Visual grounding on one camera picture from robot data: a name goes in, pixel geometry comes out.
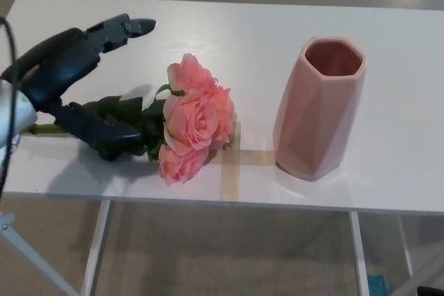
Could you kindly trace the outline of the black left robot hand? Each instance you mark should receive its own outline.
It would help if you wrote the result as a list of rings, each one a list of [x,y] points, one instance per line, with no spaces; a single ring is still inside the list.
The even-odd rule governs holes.
[[[106,160],[143,145],[141,131],[128,121],[107,120],[78,103],[64,105],[61,96],[99,64],[100,55],[154,30],[154,19],[121,14],[85,31],[70,28],[18,58],[10,40],[11,64],[1,74],[1,150],[7,154],[21,133],[35,134],[37,113],[50,114],[55,125],[80,139]]]

